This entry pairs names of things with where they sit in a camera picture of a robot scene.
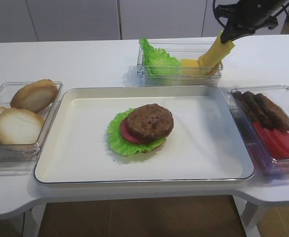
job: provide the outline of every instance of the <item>white table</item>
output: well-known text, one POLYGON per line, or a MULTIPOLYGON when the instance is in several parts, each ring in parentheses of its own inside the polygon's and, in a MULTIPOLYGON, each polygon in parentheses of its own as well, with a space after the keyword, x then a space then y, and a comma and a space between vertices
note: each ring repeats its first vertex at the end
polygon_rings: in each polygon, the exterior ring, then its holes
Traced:
MULTIPOLYGON (((181 39, 213 41, 214 38, 181 39)), ((245 37, 223 60, 218 86, 289 85, 289 35, 245 37)), ((0 43, 0 85, 8 81, 52 79, 75 87, 137 86, 137 40, 0 43)), ((266 177, 260 172, 242 183, 168 183, 112 187, 42 186, 32 172, 0 176, 0 219, 26 217, 27 236, 35 236, 45 203, 122 198, 233 195, 248 236, 259 236, 258 220, 269 206, 289 205, 289 175, 266 177)))

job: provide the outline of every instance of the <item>table leg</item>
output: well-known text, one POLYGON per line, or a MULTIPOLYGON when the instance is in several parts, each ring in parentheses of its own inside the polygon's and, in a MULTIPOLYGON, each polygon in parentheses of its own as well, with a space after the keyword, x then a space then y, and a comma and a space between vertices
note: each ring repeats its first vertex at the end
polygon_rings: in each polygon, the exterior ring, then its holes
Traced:
POLYGON ((233 196, 233 199, 247 237, 260 237, 256 225, 264 216, 267 208, 255 205, 236 196, 233 196))
MULTIPOLYGON (((37 237, 43 218, 45 203, 34 206, 30 210, 25 211, 25 225, 23 237, 37 237)), ((23 226, 23 213, 10 219, 15 229, 21 233, 23 226)))

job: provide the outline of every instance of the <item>white tray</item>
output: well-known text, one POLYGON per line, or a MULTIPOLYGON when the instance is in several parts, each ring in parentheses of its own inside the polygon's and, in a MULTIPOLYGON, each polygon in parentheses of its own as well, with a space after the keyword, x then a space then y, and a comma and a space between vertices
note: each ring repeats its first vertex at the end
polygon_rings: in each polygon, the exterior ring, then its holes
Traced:
POLYGON ((35 178, 44 184, 241 180, 253 172, 217 87, 78 88, 62 99, 35 178), (151 103, 173 114, 174 129, 164 146, 132 157, 114 154, 107 143, 109 122, 151 103))

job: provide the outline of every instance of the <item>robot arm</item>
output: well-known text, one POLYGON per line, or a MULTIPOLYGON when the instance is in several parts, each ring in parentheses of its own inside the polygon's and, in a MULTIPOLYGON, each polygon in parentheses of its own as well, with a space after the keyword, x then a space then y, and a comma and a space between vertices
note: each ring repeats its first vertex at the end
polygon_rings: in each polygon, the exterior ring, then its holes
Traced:
POLYGON ((283 9, 272 14, 288 0, 239 0, 236 4, 218 5, 215 8, 213 0, 212 8, 216 20, 223 26, 221 43, 228 40, 253 35, 255 31, 262 27, 269 30, 278 26, 277 16, 289 6, 289 2, 283 9), (220 17, 227 18, 226 26, 219 20, 220 17))

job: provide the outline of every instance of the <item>red tomato slice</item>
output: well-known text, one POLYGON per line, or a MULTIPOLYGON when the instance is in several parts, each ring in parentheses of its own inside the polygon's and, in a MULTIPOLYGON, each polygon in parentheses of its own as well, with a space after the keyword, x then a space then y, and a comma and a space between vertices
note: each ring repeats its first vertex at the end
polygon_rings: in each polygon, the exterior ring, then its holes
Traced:
POLYGON ((267 128, 262 128, 259 122, 253 123, 253 127, 257 131, 259 137, 264 142, 269 153, 275 159, 289 158, 289 153, 280 147, 277 142, 272 138, 271 131, 267 128))
POLYGON ((269 142, 270 142, 270 145, 272 146, 272 149, 277 152, 279 158, 289 158, 289 152, 287 152, 282 146, 280 146, 273 139, 272 131, 267 129, 267 128, 263 128, 263 130, 269 139, 269 142))
POLYGON ((273 149, 273 145, 271 144, 270 140, 268 139, 264 129, 261 127, 259 122, 253 123, 253 127, 255 128, 256 132, 258 133, 259 137, 262 139, 263 143, 267 147, 269 153, 273 156, 273 158, 278 159, 280 158, 277 151, 273 149))
POLYGON ((127 141, 134 143, 134 144, 144 144, 147 143, 146 141, 143 141, 141 139, 138 139, 136 137, 133 137, 130 133, 129 130, 127 128, 126 125, 126 118, 121 122, 120 124, 120 131, 122 136, 124 137, 124 139, 126 139, 127 141))
POLYGON ((277 129, 273 129, 272 135, 274 140, 282 146, 282 148, 289 153, 289 133, 281 132, 277 129))

